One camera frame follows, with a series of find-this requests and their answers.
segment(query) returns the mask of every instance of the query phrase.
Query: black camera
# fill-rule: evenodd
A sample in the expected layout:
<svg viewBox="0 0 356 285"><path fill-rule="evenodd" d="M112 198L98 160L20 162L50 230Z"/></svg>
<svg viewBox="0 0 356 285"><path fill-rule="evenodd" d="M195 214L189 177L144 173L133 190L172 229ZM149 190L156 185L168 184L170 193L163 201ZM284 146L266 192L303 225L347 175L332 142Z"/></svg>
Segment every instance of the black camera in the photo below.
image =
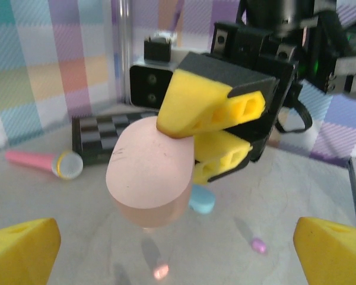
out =
<svg viewBox="0 0 356 285"><path fill-rule="evenodd" d="M131 104L159 110L178 64L189 52L205 50L176 47L177 34L158 31L144 40L144 56L129 69Z"/></svg>

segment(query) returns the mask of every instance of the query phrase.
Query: light blue object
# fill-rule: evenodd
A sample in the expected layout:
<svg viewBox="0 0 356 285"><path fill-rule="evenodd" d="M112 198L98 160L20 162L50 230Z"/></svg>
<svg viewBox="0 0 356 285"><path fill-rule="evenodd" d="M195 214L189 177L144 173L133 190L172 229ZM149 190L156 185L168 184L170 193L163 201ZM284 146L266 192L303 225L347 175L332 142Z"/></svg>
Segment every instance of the light blue object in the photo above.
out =
<svg viewBox="0 0 356 285"><path fill-rule="evenodd" d="M209 214L215 205L215 195L206 187L194 184L192 186L189 207L199 214Z"/></svg>

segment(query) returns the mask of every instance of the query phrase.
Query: yellow ring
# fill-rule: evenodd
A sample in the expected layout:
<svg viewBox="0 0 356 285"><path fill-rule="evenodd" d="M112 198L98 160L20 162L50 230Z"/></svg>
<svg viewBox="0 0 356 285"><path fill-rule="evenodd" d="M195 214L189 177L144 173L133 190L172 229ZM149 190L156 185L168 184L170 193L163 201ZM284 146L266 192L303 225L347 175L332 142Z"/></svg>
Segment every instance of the yellow ring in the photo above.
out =
<svg viewBox="0 0 356 285"><path fill-rule="evenodd" d="M64 151L59 157L58 157L58 160L57 160L57 165L56 165L56 171L57 171L57 174L60 178L62 179L68 179L67 177L64 177L62 174L61 174L61 162L62 162L62 159L68 155L70 153L69 150L66 150Z"/></svg>

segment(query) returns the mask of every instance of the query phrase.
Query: yellow foam piece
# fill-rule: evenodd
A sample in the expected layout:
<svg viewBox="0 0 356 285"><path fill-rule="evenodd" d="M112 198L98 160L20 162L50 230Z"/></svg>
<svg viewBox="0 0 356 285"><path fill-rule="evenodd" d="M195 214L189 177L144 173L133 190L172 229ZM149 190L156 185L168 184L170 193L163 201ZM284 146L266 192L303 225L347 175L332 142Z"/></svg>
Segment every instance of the yellow foam piece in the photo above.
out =
<svg viewBox="0 0 356 285"><path fill-rule="evenodd" d="M193 182L205 185L208 179L237 167L252 149L249 142L226 131L194 136Z"/></svg>
<svg viewBox="0 0 356 285"><path fill-rule="evenodd" d="M294 246L309 285L356 284L356 228L302 217Z"/></svg>
<svg viewBox="0 0 356 285"><path fill-rule="evenodd" d="M157 129L172 138L219 131L261 117L265 99L260 91L228 98L233 88L176 69L157 118Z"/></svg>
<svg viewBox="0 0 356 285"><path fill-rule="evenodd" d="M51 218L0 229L0 285L46 285L60 245Z"/></svg>

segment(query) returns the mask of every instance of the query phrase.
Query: green light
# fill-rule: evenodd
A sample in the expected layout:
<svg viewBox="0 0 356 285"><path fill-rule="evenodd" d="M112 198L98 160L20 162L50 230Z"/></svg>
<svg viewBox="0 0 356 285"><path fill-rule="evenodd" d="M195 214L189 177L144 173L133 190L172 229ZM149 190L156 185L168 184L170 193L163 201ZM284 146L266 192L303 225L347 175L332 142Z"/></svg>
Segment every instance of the green light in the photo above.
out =
<svg viewBox="0 0 356 285"><path fill-rule="evenodd" d="M305 65L300 65L298 68L298 72L300 75L303 75L306 72L306 66Z"/></svg>
<svg viewBox="0 0 356 285"><path fill-rule="evenodd" d="M316 61L316 62L315 62L315 65L314 65L314 74L317 74L317 72L318 72L318 67L319 67L319 61Z"/></svg>

